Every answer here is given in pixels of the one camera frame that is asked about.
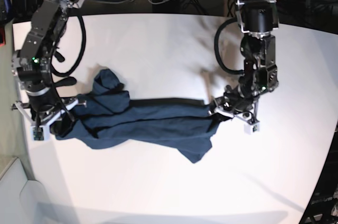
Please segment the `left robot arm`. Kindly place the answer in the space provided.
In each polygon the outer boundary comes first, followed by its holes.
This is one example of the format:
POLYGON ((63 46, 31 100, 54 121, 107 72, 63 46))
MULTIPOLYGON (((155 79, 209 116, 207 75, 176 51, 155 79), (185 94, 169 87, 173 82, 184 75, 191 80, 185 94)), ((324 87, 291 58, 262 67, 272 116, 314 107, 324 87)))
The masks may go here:
POLYGON ((210 115, 238 117, 249 125, 256 125, 258 103, 262 95, 273 92, 279 85, 276 65, 276 38, 278 29, 277 0, 234 0, 235 17, 226 20, 216 31, 214 53, 220 68, 238 76, 236 87, 226 86, 221 97, 211 103, 210 115), (243 69, 228 68, 221 59, 220 34, 227 26, 236 23, 243 38, 240 52, 244 57, 243 69))

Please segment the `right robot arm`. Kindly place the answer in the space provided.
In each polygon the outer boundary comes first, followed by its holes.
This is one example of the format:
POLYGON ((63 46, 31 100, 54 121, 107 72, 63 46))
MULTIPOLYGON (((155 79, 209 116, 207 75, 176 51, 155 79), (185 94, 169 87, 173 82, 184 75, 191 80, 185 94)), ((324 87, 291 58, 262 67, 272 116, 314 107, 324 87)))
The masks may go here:
POLYGON ((74 117, 71 109, 86 102, 77 97, 62 98, 58 87, 72 86, 76 79, 71 76, 85 51, 86 31, 82 16, 78 16, 82 43, 75 64, 66 73, 59 73, 60 81, 54 82, 52 60, 60 63, 64 57, 57 51, 61 37, 66 30, 69 11, 80 8, 84 0, 44 0, 31 18, 31 29, 21 49, 13 53, 12 73, 20 88, 25 91, 28 102, 16 101, 12 109, 17 109, 30 122, 30 133, 35 141, 43 141, 56 134, 56 127, 62 122, 62 116, 74 117))

